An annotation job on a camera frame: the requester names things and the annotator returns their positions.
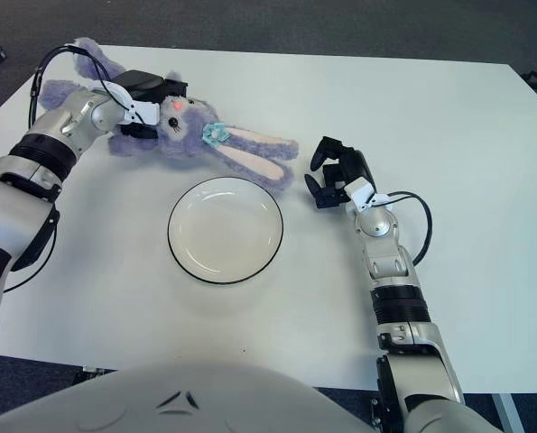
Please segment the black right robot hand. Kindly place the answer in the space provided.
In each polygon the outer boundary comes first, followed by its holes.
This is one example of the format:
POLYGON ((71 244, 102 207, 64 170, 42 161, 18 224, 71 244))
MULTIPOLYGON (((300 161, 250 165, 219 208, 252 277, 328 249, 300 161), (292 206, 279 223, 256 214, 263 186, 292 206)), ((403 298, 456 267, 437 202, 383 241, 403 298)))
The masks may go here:
POLYGON ((304 179, 317 208, 338 207, 352 201, 358 212, 372 206, 376 194, 374 178, 361 151, 340 140, 323 136, 312 155, 310 170, 322 169, 324 186, 310 175, 304 179))

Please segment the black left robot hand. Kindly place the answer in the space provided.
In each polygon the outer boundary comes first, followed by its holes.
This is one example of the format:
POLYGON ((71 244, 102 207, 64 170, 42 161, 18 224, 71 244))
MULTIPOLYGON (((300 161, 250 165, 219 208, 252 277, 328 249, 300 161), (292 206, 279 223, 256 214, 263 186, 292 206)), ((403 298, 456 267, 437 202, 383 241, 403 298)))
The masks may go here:
MULTIPOLYGON (((116 76, 113 81, 125 88, 134 100, 160 104, 167 96, 186 96, 188 83, 172 71, 166 78, 149 72, 130 69, 116 76)), ((154 126, 144 124, 121 124, 123 135, 137 139, 157 139, 154 126)))

